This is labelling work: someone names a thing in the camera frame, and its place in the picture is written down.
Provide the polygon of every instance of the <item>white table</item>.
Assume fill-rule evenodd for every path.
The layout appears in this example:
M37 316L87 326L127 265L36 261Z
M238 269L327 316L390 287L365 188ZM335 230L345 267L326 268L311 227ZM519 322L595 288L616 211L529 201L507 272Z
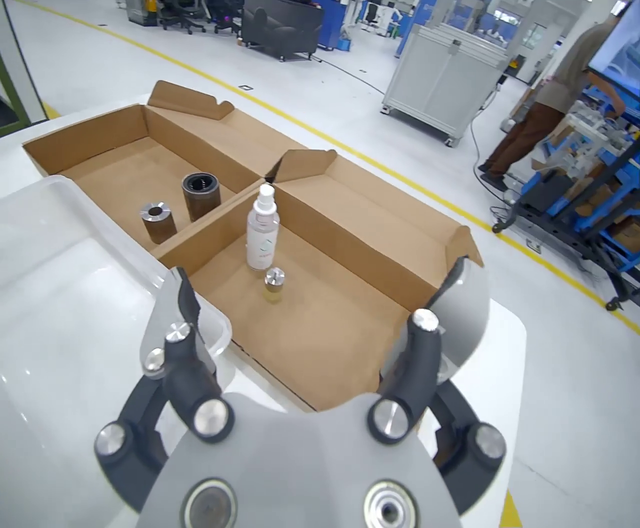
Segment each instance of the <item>white table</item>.
M5 196L30 183L42 175L29 156L22 149L22 143L47 132L62 128L74 122L91 118L116 108L146 102L148 95L131 100L118 101L99 108L92 108L73 115L63 116L32 128L0 138L0 196ZM264 114L260 118L274 128L278 120ZM513 454L518 430L522 383L525 368L526 332L522 322L510 311L491 301L490 318L485 335L474 356L456 373L452 381L467 398L478 417L493 424L504 435L507 455L492 487L484 497L462 518L465 528L496 528L499 525L504 498L507 492L509 474L513 464ZM287 399L286 393L270 383L241 359L233 359L235 373L227 392L239 392L263 405L295 412L296 405ZM430 412L425 416L419 437L428 451L435 453L437 424ZM135 515L123 508L109 528L128 527L135 523Z

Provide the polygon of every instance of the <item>yellow floor line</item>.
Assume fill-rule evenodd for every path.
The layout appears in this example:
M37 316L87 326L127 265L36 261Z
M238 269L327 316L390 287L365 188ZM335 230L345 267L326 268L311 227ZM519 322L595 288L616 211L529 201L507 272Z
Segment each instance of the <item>yellow floor line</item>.
M44 101L42 101L42 106L44 107L44 112L45 114L47 114L47 117L49 119L55 119L56 117L60 117L60 114L58 113L58 111L52 106L49 106Z
M507 496L504 499L504 509L502 510L499 528L522 528L520 515L518 515L513 497L509 492L507 492Z
M190 66L184 62L181 62L177 59L174 59L173 57L169 57L169 55L165 55L164 53L159 52L158 50L147 46L145 44L141 44L140 42L137 42L131 38L128 38L126 36L120 35L118 33L115 33L114 31L111 31L110 29L106 29L106 28L102 28L100 26L96 26L95 24L90 24L89 22L85 22L84 20L81 19L77 19L75 17L72 17L71 15L67 15L65 13L60 13L56 10L53 10L51 8L39 5L39 4L34 4L32 2L29 2L28 0L15 0L16 2L19 2L21 4L25 4L31 7L34 7L36 9L39 9L41 11L45 11L47 13L51 13L53 15L59 16L59 17L63 17L67 20L71 20L73 22L76 22L78 24L82 24L83 26L86 26L88 28L92 28L95 29L96 31L100 31L101 33L105 33L107 35L111 35L123 42L127 42L128 44L131 44L139 49L143 49L145 51L148 51L149 53L160 57L161 59L164 59L168 62L170 62L171 64L174 64L176 66L179 66L180 68L184 68L185 70L188 70L200 77L203 77L205 79L210 80L213 83L216 83L218 86L222 86L223 88L226 88L227 90L230 90L234 93L236 93L237 95L244 97L245 99L256 103L257 105L263 107L266 110L269 110L270 112L273 112L275 115L278 115L280 117L282 117L283 119L286 119L287 121L289 121L290 123L293 123L299 127L301 127L302 129L311 132L312 134L314 134L315 136L322 138L323 140L327 141L328 143L331 143L334 147L340 148L345 152L348 152L349 154L351 154L352 156L357 157L358 159L361 159L362 161L368 163L369 165L377 168L378 170L381 170L382 172L384 172L385 174L395 178L396 180L404 183L405 185L411 187L412 189L418 191L419 193L422 193L424 196L432 199L434 202L439 203L440 205L443 205L444 207L448 208L450 211L459 214L461 217L463 217L465 220L467 220L468 222L484 229L485 231L489 231L491 232L491 226L485 222L484 220L480 220L477 216L474 216L473 214L471 214L468 211L465 211L464 209L462 209L461 207L458 207L456 204L446 200L445 198L442 198L441 196L438 196L436 193L430 191L429 189L426 189L424 187L422 187L421 185L417 184L416 182L412 181L411 179L407 178L406 176L403 176L402 174L400 174L399 172L387 167L386 165L383 165L382 163L380 163L379 161L376 161L375 159L367 156L366 154L363 154L357 150L355 150L354 148L350 147L349 145L345 145L343 142L336 140L335 138L332 138L331 136L329 136L328 134L325 134L324 132L312 127L311 125L306 124L305 122L302 122L301 120L287 114L286 112L283 112L282 110L272 106L271 104L264 102L260 99L258 99L257 97L254 97L253 95L250 95L248 93L246 93L245 91L241 90L240 88L237 88L235 86L232 86L231 84L228 84L224 81L222 81L221 79L218 79L217 77L214 77L212 75L209 75L206 72L203 72L201 70L198 70L197 68L194 68L193 66ZM564 271L562 271L561 269L555 267L553 264L551 264L550 262L547 262L545 259L543 259L542 257L540 257L540 255L538 255L537 253L534 253L533 251L531 251L530 249L528 249L526 246L520 244L519 242L516 242L515 240L513 240L512 238L509 238L507 235L505 234L499 234L497 235L497 237L504 241L505 243L507 243L508 245L510 245L512 248L518 250L520 253L523 253L524 255L528 256L531 260L533 260L534 262L537 262L538 264L540 264L540 266L543 266L544 268L546 268L547 270L549 270L551 273L553 273L555 276L559 277L560 279L564 280L567 284L573 286L574 288L576 288L576 290L584 293L589 299L593 300L594 302L598 303L600 306L604 307L604 305L606 304L605 301L603 301L602 299L600 299L600 297L598 297L597 294L595 294L593 291L591 291L589 288L587 288L584 284L581 284L579 281L577 281L576 279L574 279L573 277L571 277L570 275L568 275L567 273L565 273ZM640 335L640 324L634 323L633 321L631 321L628 317L625 317L622 313L620 313L620 311L616 311L616 312L610 312L614 317L617 317L620 321L622 321L625 325L627 325L631 330L633 330L634 332L636 332L638 335Z

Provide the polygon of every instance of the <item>white plastic tray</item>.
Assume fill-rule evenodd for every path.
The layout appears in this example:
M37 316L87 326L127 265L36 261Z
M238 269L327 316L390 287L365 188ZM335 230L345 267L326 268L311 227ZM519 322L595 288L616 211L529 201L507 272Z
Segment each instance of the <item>white plastic tray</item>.
M122 510L93 439L141 376L165 274L71 180L0 200L0 526L105 526ZM217 355L231 326L199 300Z

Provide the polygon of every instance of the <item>blue cabinet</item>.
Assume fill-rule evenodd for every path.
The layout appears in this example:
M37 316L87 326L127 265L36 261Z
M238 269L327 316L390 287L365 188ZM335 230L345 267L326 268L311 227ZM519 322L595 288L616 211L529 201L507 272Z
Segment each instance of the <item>blue cabinet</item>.
M314 0L324 9L324 21L320 29L318 44L325 49L332 50L338 46L340 29L344 20L347 6L343 6L336 0Z

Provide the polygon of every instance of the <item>white spray nozzle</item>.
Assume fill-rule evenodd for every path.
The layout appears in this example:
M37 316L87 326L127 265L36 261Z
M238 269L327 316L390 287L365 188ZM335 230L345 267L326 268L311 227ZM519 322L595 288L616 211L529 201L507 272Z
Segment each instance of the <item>white spray nozzle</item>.
M275 189L273 186L269 184L262 184L260 186L260 193L258 194L258 199L253 204L256 211L261 214L273 214L276 212L276 204L273 199L273 195L275 194Z

